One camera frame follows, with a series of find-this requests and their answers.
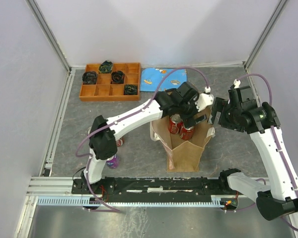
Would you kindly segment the red coke can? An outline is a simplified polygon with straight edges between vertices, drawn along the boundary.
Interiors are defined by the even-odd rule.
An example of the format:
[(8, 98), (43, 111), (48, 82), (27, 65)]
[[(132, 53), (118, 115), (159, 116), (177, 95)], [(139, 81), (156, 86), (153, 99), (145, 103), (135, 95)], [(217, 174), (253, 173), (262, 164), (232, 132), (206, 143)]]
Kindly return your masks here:
[(120, 146), (122, 146), (124, 144), (124, 140), (123, 140), (123, 138), (120, 138), (120, 139), (118, 139), (117, 141), (116, 141), (116, 145), (117, 145), (117, 147), (120, 147)]
[(183, 140), (190, 140), (194, 134), (194, 126), (186, 127), (185, 125), (182, 125), (180, 129), (180, 138)]
[(169, 117), (168, 130), (171, 134), (178, 134), (183, 125), (183, 120), (179, 114), (174, 114)]

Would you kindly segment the brown canvas tote bag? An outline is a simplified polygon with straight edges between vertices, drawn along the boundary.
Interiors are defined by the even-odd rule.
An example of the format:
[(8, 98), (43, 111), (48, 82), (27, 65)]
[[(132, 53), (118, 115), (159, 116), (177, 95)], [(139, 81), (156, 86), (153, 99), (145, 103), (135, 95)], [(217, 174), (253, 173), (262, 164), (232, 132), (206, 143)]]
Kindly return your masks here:
[[(206, 107), (202, 112), (210, 116), (211, 109)], [(168, 130), (169, 117), (150, 123), (152, 140), (159, 140), (167, 154), (168, 172), (197, 172), (204, 149), (215, 135), (214, 127), (206, 121), (194, 126), (194, 134), (190, 140), (183, 140), (178, 134), (171, 134)]]

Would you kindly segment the red coke can front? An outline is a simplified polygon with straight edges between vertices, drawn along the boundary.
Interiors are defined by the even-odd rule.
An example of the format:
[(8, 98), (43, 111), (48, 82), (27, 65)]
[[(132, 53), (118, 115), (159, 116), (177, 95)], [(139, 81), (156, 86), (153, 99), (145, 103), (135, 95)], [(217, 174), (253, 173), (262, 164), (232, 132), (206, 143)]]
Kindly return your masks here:
[(120, 146), (122, 146), (124, 144), (124, 140), (123, 140), (123, 138), (120, 138), (120, 139), (118, 139), (117, 141), (116, 141), (116, 145), (117, 145), (117, 147), (120, 147)]

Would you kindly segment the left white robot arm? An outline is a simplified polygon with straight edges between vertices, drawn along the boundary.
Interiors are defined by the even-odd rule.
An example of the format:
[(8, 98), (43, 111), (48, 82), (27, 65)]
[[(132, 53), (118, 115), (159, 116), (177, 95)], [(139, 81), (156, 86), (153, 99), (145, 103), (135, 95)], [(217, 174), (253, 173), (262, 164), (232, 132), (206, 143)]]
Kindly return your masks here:
[(195, 126), (207, 119), (198, 114), (213, 104), (214, 97), (209, 87), (203, 93), (184, 82), (178, 88), (157, 91), (152, 98), (123, 114), (111, 118), (97, 116), (90, 133), (88, 162), (84, 170), (83, 188), (96, 193), (100, 188), (102, 171), (108, 160), (117, 154), (116, 141), (130, 131), (154, 120), (178, 114), (185, 126)]

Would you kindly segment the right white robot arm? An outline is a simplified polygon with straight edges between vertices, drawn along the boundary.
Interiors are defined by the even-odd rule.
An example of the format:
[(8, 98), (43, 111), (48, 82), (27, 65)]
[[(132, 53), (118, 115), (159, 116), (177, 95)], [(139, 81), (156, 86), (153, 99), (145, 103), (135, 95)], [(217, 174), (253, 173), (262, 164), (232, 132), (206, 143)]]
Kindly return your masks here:
[(258, 106), (249, 86), (230, 89), (228, 95), (228, 99), (215, 98), (209, 122), (250, 136), (270, 184), (255, 181), (239, 169), (228, 169), (220, 173), (219, 190), (247, 196), (268, 221), (298, 212), (298, 176), (283, 144), (276, 111), (268, 102)]

